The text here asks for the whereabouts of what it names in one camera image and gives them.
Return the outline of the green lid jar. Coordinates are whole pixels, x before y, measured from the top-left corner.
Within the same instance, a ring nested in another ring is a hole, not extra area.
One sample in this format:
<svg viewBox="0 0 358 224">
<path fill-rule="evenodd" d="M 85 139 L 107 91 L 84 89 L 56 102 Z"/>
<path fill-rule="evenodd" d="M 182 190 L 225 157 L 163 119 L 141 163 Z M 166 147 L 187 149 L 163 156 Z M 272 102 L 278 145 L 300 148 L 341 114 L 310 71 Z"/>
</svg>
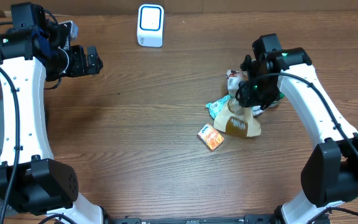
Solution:
<svg viewBox="0 0 358 224">
<path fill-rule="evenodd" d="M 279 93 L 277 95 L 277 97 L 274 99 L 274 101 L 268 106 L 269 108 L 273 108 L 273 107 L 276 107 L 279 102 L 285 97 L 285 95 L 283 93 Z"/>
</svg>

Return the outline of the brown white snack pouch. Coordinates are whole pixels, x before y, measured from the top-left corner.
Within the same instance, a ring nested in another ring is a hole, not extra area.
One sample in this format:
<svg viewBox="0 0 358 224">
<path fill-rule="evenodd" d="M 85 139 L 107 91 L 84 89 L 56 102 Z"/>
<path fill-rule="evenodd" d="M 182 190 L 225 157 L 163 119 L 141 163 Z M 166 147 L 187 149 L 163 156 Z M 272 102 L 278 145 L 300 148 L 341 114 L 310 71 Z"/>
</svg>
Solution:
<svg viewBox="0 0 358 224">
<path fill-rule="evenodd" d="M 242 107 L 235 98 L 239 83 L 247 81 L 247 75 L 244 72 L 228 70 L 226 80 L 229 99 L 216 115 L 213 127 L 218 131 L 242 138 L 260 136 L 261 126 L 254 117 L 252 108 Z"/>
</svg>

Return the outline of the teal snack packet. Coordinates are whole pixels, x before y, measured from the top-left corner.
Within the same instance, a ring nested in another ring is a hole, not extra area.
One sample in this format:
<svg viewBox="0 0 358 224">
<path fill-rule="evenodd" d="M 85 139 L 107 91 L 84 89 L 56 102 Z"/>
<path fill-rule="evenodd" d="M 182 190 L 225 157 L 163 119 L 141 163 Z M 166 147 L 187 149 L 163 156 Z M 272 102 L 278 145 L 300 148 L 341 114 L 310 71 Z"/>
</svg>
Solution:
<svg viewBox="0 0 358 224">
<path fill-rule="evenodd" d="M 220 113 L 220 111 L 223 109 L 224 105 L 231 99 L 233 99 L 232 95 L 226 95 L 213 103 L 207 103 L 205 107 L 207 107 L 210 116 L 215 119 Z"/>
</svg>

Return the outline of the orange red snack packet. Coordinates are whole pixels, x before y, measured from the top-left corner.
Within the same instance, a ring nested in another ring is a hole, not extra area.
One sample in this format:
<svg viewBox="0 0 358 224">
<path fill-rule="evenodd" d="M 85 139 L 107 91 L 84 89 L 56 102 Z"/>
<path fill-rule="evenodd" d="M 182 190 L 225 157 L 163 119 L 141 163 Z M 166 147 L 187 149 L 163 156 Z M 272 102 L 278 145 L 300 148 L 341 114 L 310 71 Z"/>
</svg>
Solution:
<svg viewBox="0 0 358 224">
<path fill-rule="evenodd" d="M 208 123 L 198 132 L 198 137 L 211 151 L 215 151 L 224 142 L 224 138 L 220 132 Z"/>
</svg>

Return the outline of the teal white small packet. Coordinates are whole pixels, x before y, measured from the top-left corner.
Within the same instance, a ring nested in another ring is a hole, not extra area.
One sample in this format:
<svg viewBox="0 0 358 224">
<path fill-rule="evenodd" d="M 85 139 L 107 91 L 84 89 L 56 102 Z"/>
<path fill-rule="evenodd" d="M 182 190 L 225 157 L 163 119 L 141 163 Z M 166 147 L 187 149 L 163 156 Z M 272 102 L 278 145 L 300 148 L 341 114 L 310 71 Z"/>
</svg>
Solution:
<svg viewBox="0 0 358 224">
<path fill-rule="evenodd" d="M 252 107 L 253 117 L 256 118 L 256 117 L 262 115 L 263 113 L 264 113 L 264 110 L 262 110 L 260 106 L 253 106 Z"/>
</svg>

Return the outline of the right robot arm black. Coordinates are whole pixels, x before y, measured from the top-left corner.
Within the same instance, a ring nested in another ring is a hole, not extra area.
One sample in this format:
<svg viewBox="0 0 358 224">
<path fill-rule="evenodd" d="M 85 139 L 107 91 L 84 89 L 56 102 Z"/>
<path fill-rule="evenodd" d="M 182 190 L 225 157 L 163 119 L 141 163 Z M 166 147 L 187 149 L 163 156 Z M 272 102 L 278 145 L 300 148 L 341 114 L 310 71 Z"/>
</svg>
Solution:
<svg viewBox="0 0 358 224">
<path fill-rule="evenodd" d="M 285 50 L 276 34 L 259 37 L 241 69 L 248 79 L 235 98 L 243 107 L 268 108 L 284 95 L 306 128 L 313 151 L 301 172 L 302 189 L 261 223 L 328 223 L 329 214 L 358 197 L 358 130 L 338 111 L 301 47 Z"/>
</svg>

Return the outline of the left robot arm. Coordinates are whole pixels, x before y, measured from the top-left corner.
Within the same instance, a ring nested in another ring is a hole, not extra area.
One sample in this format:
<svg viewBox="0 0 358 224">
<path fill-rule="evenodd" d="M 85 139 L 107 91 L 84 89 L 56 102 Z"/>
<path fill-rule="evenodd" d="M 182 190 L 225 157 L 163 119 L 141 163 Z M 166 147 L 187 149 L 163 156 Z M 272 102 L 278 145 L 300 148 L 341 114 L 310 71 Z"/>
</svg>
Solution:
<svg viewBox="0 0 358 224">
<path fill-rule="evenodd" d="M 42 6 L 13 4 L 0 34 L 4 139 L 0 155 L 0 222 L 9 208 L 60 223 L 109 223 L 105 209 L 80 194 L 74 169 L 55 160 L 47 137 L 46 82 L 98 74 L 95 47 L 72 45 L 74 22 L 58 22 Z"/>
</svg>

